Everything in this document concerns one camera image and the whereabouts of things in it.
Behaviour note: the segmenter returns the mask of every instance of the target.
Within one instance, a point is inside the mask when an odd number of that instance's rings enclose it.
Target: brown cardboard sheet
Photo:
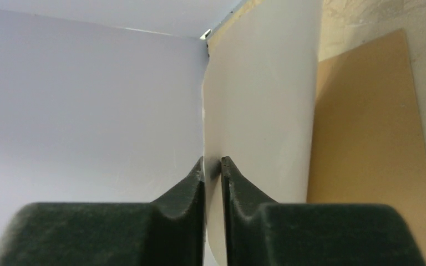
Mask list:
[[[403,30],[320,62],[309,203],[385,203],[426,260],[426,154]]]

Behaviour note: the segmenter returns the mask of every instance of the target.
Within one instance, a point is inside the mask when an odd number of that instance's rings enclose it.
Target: white paper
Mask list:
[[[203,86],[207,235],[226,265],[221,184],[230,156],[279,202],[305,202],[311,149],[321,1],[266,0],[222,36]]]

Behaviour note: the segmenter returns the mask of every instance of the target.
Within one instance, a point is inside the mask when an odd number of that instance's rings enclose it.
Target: concrete floor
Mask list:
[[[399,28],[408,38],[426,146],[426,0],[324,0],[319,59]]]

